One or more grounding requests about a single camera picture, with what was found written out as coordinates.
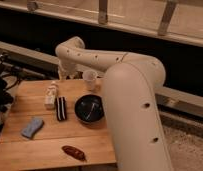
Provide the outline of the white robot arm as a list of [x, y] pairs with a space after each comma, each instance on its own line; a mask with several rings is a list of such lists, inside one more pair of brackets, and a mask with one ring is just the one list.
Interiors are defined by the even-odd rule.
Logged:
[[174, 171], [155, 92], [166, 72], [156, 58], [132, 52], [88, 50], [73, 37], [59, 44], [59, 72], [71, 62], [104, 73], [102, 102], [118, 171]]

